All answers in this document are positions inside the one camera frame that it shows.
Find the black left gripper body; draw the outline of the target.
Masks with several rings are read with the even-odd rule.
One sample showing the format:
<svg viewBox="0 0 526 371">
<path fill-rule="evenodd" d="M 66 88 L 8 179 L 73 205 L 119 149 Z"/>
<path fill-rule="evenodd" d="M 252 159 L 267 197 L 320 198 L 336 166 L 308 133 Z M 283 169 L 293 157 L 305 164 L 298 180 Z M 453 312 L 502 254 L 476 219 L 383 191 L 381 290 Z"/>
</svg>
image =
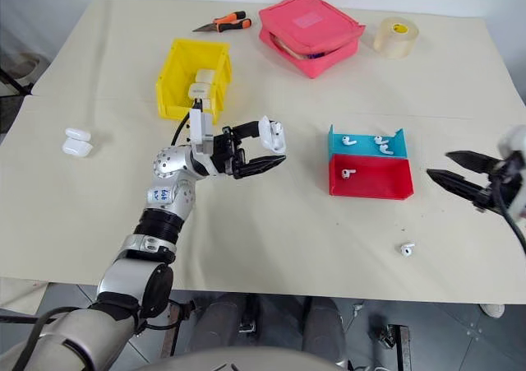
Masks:
<svg viewBox="0 0 526 371">
<path fill-rule="evenodd" d="M 227 174 L 235 179 L 247 177 L 244 150 L 240 147 L 242 139 L 247 137 L 244 126 L 224 127 L 222 133 L 213 138 L 211 167 L 207 174 Z"/>
</svg>

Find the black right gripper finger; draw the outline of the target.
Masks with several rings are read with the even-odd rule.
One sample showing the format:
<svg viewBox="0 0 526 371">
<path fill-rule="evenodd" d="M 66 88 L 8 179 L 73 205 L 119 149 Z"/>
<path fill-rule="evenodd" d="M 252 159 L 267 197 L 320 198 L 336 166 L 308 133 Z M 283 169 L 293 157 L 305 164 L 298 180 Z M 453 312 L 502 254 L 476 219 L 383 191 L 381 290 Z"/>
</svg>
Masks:
<svg viewBox="0 0 526 371">
<path fill-rule="evenodd" d="M 489 207 L 490 198 L 487 190 L 471 183 L 463 176 L 445 169 L 428 169 L 428 176 L 433 182 L 456 196 L 470 201 L 476 207 Z"/>
<path fill-rule="evenodd" d="M 445 155 L 458 165 L 478 174 L 490 174 L 500 163 L 496 158 L 475 151 L 450 151 Z"/>
</svg>

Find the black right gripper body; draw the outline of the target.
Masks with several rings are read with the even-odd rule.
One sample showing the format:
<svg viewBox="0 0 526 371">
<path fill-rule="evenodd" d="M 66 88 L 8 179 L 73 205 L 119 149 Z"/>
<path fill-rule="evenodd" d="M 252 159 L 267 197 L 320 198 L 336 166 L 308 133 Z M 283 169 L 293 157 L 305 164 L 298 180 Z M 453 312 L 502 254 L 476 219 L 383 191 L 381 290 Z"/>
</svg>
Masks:
<svg viewBox="0 0 526 371">
<path fill-rule="evenodd" d="M 502 213 L 504 207 L 511 213 L 511 205 L 519 193 L 519 154 L 503 160 L 482 156 L 481 172 L 487 174 L 489 184 L 475 197 L 475 206 L 483 210 Z"/>
</svg>

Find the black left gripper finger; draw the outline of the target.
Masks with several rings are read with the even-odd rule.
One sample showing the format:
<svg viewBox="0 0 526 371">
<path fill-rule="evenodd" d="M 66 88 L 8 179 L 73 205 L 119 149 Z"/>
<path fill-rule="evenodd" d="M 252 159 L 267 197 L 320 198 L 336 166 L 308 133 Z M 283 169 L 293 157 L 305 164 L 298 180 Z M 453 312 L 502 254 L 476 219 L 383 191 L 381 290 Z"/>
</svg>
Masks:
<svg viewBox="0 0 526 371">
<path fill-rule="evenodd" d="M 249 123 L 237 125 L 232 128 L 232 133 L 238 141 L 249 137 L 258 138 L 260 136 L 259 122 L 251 121 Z"/>
<path fill-rule="evenodd" d="M 242 179 L 253 175 L 263 174 L 264 172 L 278 166 L 285 160 L 285 155 L 262 156 L 249 160 L 248 162 L 245 160 L 238 160 L 233 165 L 233 177 L 235 179 Z"/>
</svg>

